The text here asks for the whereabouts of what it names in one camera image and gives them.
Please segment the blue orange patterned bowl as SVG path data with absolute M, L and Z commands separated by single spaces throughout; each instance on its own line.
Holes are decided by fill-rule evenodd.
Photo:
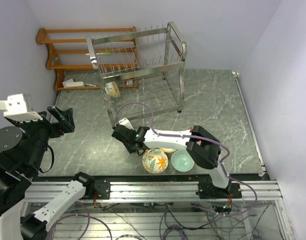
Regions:
M 105 90 L 106 93 L 111 97 L 111 98 L 120 98 L 121 97 L 121 92 L 119 90 L 119 87 L 115 81 L 108 82 L 105 84 Z

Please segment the yellow sun blue bowl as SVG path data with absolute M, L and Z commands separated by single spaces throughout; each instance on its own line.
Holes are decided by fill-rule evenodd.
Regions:
M 165 147 L 159 147 L 159 150 L 163 151 L 164 153 L 174 153 L 175 151 L 177 151 L 176 149 L 173 148 L 165 148 Z

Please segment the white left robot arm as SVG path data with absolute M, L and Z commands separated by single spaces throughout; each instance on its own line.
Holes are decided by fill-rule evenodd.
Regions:
M 95 179 L 79 172 L 52 201 L 25 217 L 21 216 L 31 178 L 38 176 L 49 140 L 75 130 L 73 109 L 49 106 L 57 122 L 46 119 L 46 112 L 31 112 L 23 121 L 13 115 L 12 124 L 0 129 L 0 240 L 44 240 L 60 216 L 80 199 L 95 193 Z

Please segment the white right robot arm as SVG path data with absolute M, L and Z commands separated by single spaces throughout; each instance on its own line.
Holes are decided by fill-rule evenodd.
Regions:
M 130 154 L 162 147 L 186 151 L 198 167 L 207 170 L 211 178 L 210 190 L 206 191 L 208 197 L 224 198 L 231 192 L 231 176 L 223 164 L 230 150 L 199 125 L 192 130 L 169 131 L 152 126 L 140 126 L 134 130 L 120 123 L 111 136 L 121 142 Z

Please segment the orange flower leaf bowl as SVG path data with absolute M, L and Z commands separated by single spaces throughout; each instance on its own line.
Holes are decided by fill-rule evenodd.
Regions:
M 151 174 L 161 174 L 168 168 L 169 159 L 160 149 L 149 149 L 142 156 L 142 165 Z

